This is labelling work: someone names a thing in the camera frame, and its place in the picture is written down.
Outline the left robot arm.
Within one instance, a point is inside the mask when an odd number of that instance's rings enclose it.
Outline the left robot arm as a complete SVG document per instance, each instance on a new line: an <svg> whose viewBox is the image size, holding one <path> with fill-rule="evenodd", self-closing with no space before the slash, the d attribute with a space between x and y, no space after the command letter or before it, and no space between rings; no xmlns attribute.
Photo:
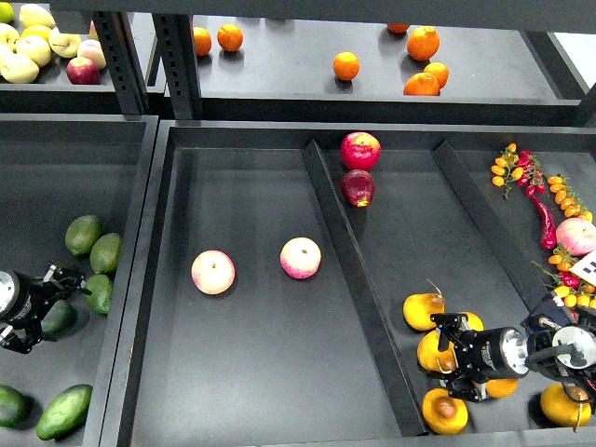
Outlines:
<svg viewBox="0 0 596 447"><path fill-rule="evenodd" d="M45 275L32 277L1 271L1 347L23 355L43 340L42 321L52 307L75 293L91 295L86 275L51 264Z"/></svg>

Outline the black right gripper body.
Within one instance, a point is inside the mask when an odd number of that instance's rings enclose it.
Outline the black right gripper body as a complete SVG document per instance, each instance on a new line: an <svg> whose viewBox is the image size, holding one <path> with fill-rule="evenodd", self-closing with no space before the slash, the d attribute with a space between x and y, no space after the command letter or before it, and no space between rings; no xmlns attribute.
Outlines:
<svg viewBox="0 0 596 447"><path fill-rule="evenodd" d="M512 327L464 331L454 343L454 355L464 376L479 384L496 379L520 379L529 372L525 364L526 340Z"/></svg>

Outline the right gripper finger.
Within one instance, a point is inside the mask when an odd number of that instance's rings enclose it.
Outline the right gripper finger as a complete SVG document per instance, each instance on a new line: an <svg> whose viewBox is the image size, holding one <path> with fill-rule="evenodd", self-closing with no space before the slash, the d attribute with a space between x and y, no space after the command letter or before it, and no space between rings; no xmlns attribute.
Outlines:
<svg viewBox="0 0 596 447"><path fill-rule="evenodd" d="M434 313L430 320L435 323L439 334L438 351L453 351L458 363L467 359L469 348L463 341L463 334L470 330L467 315L464 313Z"/></svg>
<svg viewBox="0 0 596 447"><path fill-rule="evenodd" d="M478 384L465 376L444 377L440 384L451 398L479 403L488 399L485 384Z"/></svg>

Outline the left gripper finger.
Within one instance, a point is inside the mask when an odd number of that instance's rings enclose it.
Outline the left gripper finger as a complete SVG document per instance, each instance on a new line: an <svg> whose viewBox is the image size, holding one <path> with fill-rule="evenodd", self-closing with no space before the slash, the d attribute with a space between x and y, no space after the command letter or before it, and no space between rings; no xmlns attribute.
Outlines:
<svg viewBox="0 0 596 447"><path fill-rule="evenodd" d="M23 329L24 335L19 336L11 325L1 329L1 347L21 354L29 354L33 347L42 341L42 326L35 323Z"/></svg>
<svg viewBox="0 0 596 447"><path fill-rule="evenodd" d="M74 293L90 296L86 274L75 268L51 264L42 278L42 292L46 297L58 301L66 300Z"/></svg>

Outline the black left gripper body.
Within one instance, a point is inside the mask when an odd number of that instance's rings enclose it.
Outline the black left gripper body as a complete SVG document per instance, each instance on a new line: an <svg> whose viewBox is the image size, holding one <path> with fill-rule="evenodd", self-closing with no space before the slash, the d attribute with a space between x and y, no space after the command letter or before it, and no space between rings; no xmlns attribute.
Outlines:
<svg viewBox="0 0 596 447"><path fill-rule="evenodd" d="M49 298L42 292L42 278L13 270L1 271L1 322L14 329L40 323L49 310Z"/></svg>

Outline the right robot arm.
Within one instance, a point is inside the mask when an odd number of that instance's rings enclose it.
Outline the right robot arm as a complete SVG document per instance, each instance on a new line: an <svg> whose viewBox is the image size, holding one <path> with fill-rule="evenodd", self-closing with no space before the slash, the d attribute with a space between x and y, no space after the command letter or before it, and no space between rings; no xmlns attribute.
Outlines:
<svg viewBox="0 0 596 447"><path fill-rule="evenodd" d="M551 293L514 327L475 331L462 313L430 316L439 333L438 350L452 350L455 368L434 372L451 397L471 402L488 399L486 384L540 373L563 386L575 403L595 404L595 310L575 313Z"/></svg>

